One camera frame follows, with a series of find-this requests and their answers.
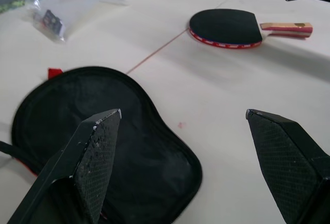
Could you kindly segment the clear plastic bag with parts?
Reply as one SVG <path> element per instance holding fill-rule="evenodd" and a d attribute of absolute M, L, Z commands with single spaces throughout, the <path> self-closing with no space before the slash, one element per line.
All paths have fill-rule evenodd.
<path fill-rule="evenodd" d="M 98 4 L 128 5 L 125 0 L 25 0 L 26 19 L 50 39 L 66 41 Z"/>

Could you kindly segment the black rubber table tennis paddle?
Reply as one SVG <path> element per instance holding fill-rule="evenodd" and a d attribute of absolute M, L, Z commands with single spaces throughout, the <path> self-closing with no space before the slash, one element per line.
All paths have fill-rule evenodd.
<path fill-rule="evenodd" d="M 237 9 L 208 9 L 193 15 L 190 34 L 199 42 L 225 49 L 250 49 L 268 36 L 309 38 L 310 23 L 259 23 L 256 16 Z"/>

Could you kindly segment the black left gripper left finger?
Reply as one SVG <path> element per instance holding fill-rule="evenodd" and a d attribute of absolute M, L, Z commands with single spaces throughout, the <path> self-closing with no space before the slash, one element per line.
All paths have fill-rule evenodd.
<path fill-rule="evenodd" d="M 82 121 L 53 155 L 7 224 L 98 224 L 122 118 L 112 109 Z"/>

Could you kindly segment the black paddle case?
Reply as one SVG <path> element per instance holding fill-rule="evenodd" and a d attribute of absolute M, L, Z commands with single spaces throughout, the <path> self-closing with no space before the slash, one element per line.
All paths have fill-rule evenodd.
<path fill-rule="evenodd" d="M 200 188 L 201 163 L 122 72 L 83 67 L 47 80 L 18 107 L 0 151 L 38 176 L 82 121 L 112 109 L 122 118 L 98 224 L 173 224 Z"/>

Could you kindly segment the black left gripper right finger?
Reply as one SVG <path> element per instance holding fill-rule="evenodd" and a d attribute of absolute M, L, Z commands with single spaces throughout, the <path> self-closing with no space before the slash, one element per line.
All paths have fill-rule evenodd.
<path fill-rule="evenodd" d="M 295 121 L 248 109 L 263 178 L 286 224 L 330 224 L 330 155 Z"/>

